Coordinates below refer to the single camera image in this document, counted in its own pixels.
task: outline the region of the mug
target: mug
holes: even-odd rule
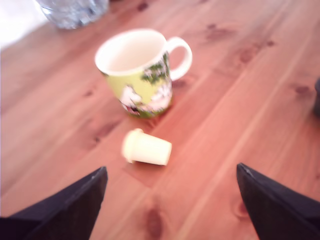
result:
[[[169,54],[185,49],[184,59],[170,70]],[[153,29],[134,29],[113,36],[98,49],[95,64],[131,115],[151,118],[172,102],[172,81],[181,78],[192,63],[189,45],[179,37],[169,40]]]

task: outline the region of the small plastic cap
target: small plastic cap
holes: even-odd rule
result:
[[[143,133],[143,132],[144,131],[142,129],[136,128],[135,130],[129,131],[124,137],[124,140],[122,143],[122,155],[131,164],[133,163],[132,151],[134,149],[135,142],[137,141],[137,138],[140,135],[140,133]]]

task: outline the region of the wood grain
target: wood grain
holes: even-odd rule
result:
[[[109,182],[93,240],[258,239],[239,162],[320,201],[319,11],[317,0],[116,1],[87,27],[47,24],[5,49],[1,213],[100,166]],[[126,115],[93,61],[106,39],[140,27],[193,52],[172,107],[149,120]],[[166,167],[126,163],[121,144],[134,128],[172,142]]]

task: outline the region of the wood knot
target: wood knot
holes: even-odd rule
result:
[[[140,3],[137,7],[139,12],[142,12],[144,10],[146,10],[149,7],[148,3],[146,3],[145,1]]]
[[[146,215],[146,232],[152,240],[159,240],[163,234],[163,221],[157,209],[149,210]]]
[[[120,122],[120,120],[116,120],[102,126],[96,133],[96,139],[101,139],[107,136],[117,125],[119,125]]]
[[[309,89],[308,86],[297,86],[297,87],[295,88],[295,92],[296,92],[297,94],[303,95],[303,94],[309,93],[309,92],[310,92],[310,89]]]
[[[92,94],[94,94],[93,91],[89,90],[85,94],[83,94],[84,97],[90,97]]]
[[[254,58],[254,56],[255,54],[252,51],[244,50],[240,54],[240,61],[243,62],[244,64],[247,64]]]
[[[249,219],[249,214],[242,199],[236,198],[232,202],[232,211],[239,219]]]
[[[212,24],[209,24],[208,26],[206,26],[207,29],[215,29],[217,27],[216,24],[212,23]]]
[[[269,41],[267,41],[266,42],[266,45],[268,46],[268,47],[272,47],[272,46],[274,46],[276,43],[274,42],[274,41],[272,41],[272,40],[269,40]]]
[[[173,88],[182,88],[182,87],[184,87],[186,85],[187,85],[186,81],[182,80],[182,79],[172,82],[172,87]]]

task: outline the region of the wooden plank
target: wooden plank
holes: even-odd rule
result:
[[[49,75],[54,75],[61,66],[72,62],[92,46],[93,39],[110,34],[104,29],[116,28],[119,25],[117,18],[127,21],[134,18],[139,2],[134,0],[126,5],[113,3],[110,11],[98,22],[76,30],[61,30],[52,24],[45,24],[5,49],[1,53],[2,115],[34,88],[49,80]]]
[[[218,173],[222,166],[228,169],[227,166],[230,165],[230,162],[225,162],[226,157],[239,140],[244,129],[250,126],[250,122],[260,106],[272,96],[273,91],[279,89],[279,84],[287,79],[288,74],[297,63],[297,59],[301,57],[305,49],[304,45],[308,42],[304,36],[310,34],[312,27],[318,20],[317,8],[315,7],[317,5],[309,2],[302,4],[296,2],[295,4],[297,4],[296,8],[279,26],[276,35],[274,35],[277,42],[282,42],[283,45],[266,51],[263,58],[252,65],[251,71],[247,71],[246,77],[238,80],[238,83],[241,82],[241,84],[234,85],[234,88],[202,122],[192,138],[189,138],[180,154],[171,159],[165,174],[153,187],[153,191],[141,201],[139,207],[132,210],[131,216],[122,226],[119,226],[114,232],[106,233],[104,238],[126,239],[129,234],[138,237],[142,233],[147,235],[146,228],[135,228],[130,226],[130,222],[134,219],[135,221],[140,220],[137,219],[137,214],[141,211],[147,211],[148,208],[145,206],[153,198],[160,199],[160,203],[153,207],[160,209],[158,215],[162,220],[164,236],[168,234],[168,239],[175,238],[187,216],[199,201],[199,196],[206,195],[206,187],[212,184],[210,179]],[[294,41],[292,40],[292,34],[295,32],[293,26],[303,32]],[[270,64],[274,63],[275,59],[278,59],[279,62],[273,64],[272,70],[270,70],[266,66],[271,66]],[[262,84],[263,88],[257,91],[256,88]],[[246,94],[252,98],[243,98]]]
[[[172,6],[173,10],[182,7],[181,2],[178,3],[177,6]],[[166,10],[168,5],[172,3],[159,2],[145,11],[145,14],[138,15],[137,21],[123,25],[123,30],[137,27],[139,22],[145,22],[144,19],[156,11],[159,13],[160,9],[170,16],[174,12]],[[153,21],[149,20],[146,26],[156,26],[163,19],[166,19],[165,16],[153,18]],[[31,161],[43,159],[51,154],[70,132],[74,132],[88,120],[90,114],[114,99],[93,62],[99,46],[97,44],[105,41],[102,37],[98,40],[91,41],[93,47],[89,47],[80,57],[75,56],[73,62],[51,75],[45,84],[34,89],[2,117],[1,129],[5,141],[2,142],[1,156],[6,159],[2,165],[5,174],[5,181],[2,182],[3,193],[17,177],[23,174],[23,169]]]
[[[249,66],[250,61],[241,63],[240,59],[242,57],[242,51],[239,51],[239,49],[250,50],[252,48],[255,49],[256,44],[261,45],[260,49],[255,52],[255,56],[252,56],[251,62],[256,60],[255,57],[259,57],[260,52],[263,52],[263,50],[268,50],[269,47],[266,45],[266,42],[270,38],[270,29],[274,29],[276,26],[278,26],[279,20],[283,19],[279,12],[286,14],[282,11],[281,7],[287,7],[288,4],[286,1],[282,2],[282,4],[279,3],[279,1],[269,1],[267,2],[269,5],[266,5],[264,8],[262,8],[265,12],[259,12],[261,9],[260,4],[255,4],[252,2],[247,3],[248,5],[242,4],[238,6],[238,2],[233,2],[235,6],[232,6],[230,3],[228,3],[226,4],[227,7],[221,4],[221,8],[218,6],[213,6],[212,11],[215,10],[217,13],[224,13],[224,15],[221,16],[222,19],[225,19],[226,15],[231,16],[231,19],[235,20],[236,22],[243,22],[242,26],[244,29],[240,28],[237,30],[239,33],[239,38],[227,38],[224,41],[221,41],[218,45],[213,45],[212,48],[207,46],[207,55],[203,52],[204,49],[201,46],[199,49],[195,48],[195,62],[201,62],[206,56],[216,56],[217,59],[220,59],[220,62],[216,62],[216,59],[212,59],[213,70],[209,68],[209,75],[204,73],[203,75],[199,76],[194,85],[192,85],[190,92],[188,92],[181,101],[173,102],[173,107],[171,108],[170,112],[166,114],[158,126],[152,131],[153,135],[166,139],[174,145],[172,159],[176,158],[180,151],[185,147],[185,142],[189,140],[189,137],[191,137],[193,133],[196,132],[200,124],[202,124],[202,121],[209,116],[211,110],[214,109],[221,97],[226,94],[231,86],[237,81],[238,77],[245,72],[246,67]],[[253,15],[253,18],[249,18],[248,14],[244,14],[244,10],[257,12],[259,14]],[[203,22],[210,22],[208,19],[210,19],[211,16],[215,16],[215,14],[213,14],[214,12],[212,11],[208,12],[208,15],[204,17],[205,21]],[[233,46],[233,52],[224,51],[231,46]],[[190,69],[190,74],[192,74],[193,71],[195,72],[194,74],[206,71],[205,69],[208,69],[206,61],[207,60],[205,60],[205,62],[201,62],[202,66],[206,66],[206,68],[203,67],[203,69],[201,69],[200,64],[198,66],[196,65],[195,70],[193,67]],[[229,65],[232,61],[233,63],[231,66],[233,68],[229,67],[229,69],[233,69],[232,74],[223,73],[223,69],[226,69],[225,64]],[[163,174],[162,171],[148,171],[149,169],[154,168],[154,166],[148,165],[145,167],[128,166],[126,170],[135,178],[140,179],[148,186],[152,186]]]
[[[221,173],[223,177],[211,180],[215,187],[208,188],[210,197],[206,204],[202,208],[194,208],[201,208],[201,213],[194,219],[187,219],[177,239],[194,239],[195,236],[199,239],[258,239],[236,180],[236,164],[240,162],[298,192],[319,199],[320,192],[313,187],[308,191],[307,187],[317,183],[316,166],[320,160],[320,128],[311,115],[316,94],[313,85],[320,74],[317,67],[320,64],[320,25],[315,30],[292,74],[271,102],[266,103],[257,126],[242,141],[241,150],[232,154],[232,164]],[[214,223],[207,221],[215,219],[214,216],[219,216],[219,220]],[[228,226],[223,225],[225,221],[228,221]]]

